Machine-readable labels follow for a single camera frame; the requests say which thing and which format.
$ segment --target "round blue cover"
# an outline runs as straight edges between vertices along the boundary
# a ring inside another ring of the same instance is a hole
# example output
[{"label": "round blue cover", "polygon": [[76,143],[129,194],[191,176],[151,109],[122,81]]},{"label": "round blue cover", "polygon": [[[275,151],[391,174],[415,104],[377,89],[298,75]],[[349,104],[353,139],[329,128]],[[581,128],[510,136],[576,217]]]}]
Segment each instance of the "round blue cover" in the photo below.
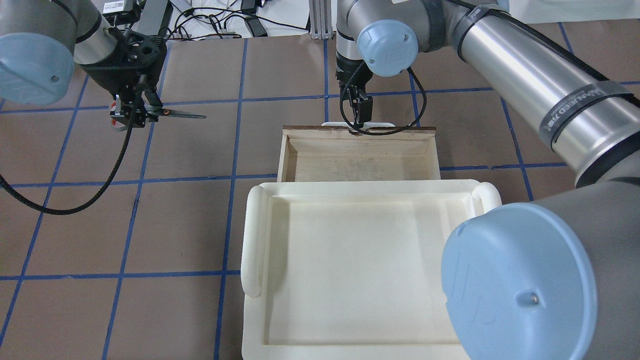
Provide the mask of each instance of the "round blue cover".
[{"label": "round blue cover", "polygon": [[34,33],[0,37],[0,97],[51,104],[67,93],[73,73],[71,52],[53,38]]},{"label": "round blue cover", "polygon": [[501,206],[456,228],[442,289],[473,360],[579,360],[591,343],[591,263],[569,226],[541,206]]},{"label": "round blue cover", "polygon": [[403,22],[379,20],[364,28],[356,40],[358,52],[379,76],[398,75],[418,56],[418,39]]}]

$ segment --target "wooden drawer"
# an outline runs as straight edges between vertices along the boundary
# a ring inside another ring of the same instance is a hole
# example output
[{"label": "wooden drawer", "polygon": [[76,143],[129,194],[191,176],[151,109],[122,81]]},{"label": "wooden drawer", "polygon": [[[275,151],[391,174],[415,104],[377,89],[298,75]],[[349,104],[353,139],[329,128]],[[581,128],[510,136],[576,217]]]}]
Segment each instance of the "wooden drawer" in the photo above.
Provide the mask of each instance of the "wooden drawer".
[{"label": "wooden drawer", "polygon": [[278,182],[436,179],[434,127],[386,136],[356,135],[345,127],[282,127]]}]

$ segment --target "sticker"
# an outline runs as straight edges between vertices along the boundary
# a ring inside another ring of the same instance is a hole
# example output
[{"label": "sticker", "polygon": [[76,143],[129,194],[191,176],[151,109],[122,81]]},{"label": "sticker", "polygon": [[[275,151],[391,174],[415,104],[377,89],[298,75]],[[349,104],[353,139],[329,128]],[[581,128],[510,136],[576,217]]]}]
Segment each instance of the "sticker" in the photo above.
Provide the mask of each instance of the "sticker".
[{"label": "sticker", "polygon": [[113,1],[111,3],[104,4],[102,13],[115,13],[124,11],[124,1]]}]

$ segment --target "white plastic tray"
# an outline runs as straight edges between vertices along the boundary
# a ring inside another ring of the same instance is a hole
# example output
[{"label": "white plastic tray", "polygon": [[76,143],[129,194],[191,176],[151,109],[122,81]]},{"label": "white plastic tray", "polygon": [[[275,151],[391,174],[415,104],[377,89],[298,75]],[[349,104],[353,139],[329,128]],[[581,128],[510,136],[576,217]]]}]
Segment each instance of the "white plastic tray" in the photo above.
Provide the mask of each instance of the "white plastic tray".
[{"label": "white plastic tray", "polygon": [[451,231],[500,206],[475,180],[266,183],[248,198],[243,357],[468,359],[447,316]]}]

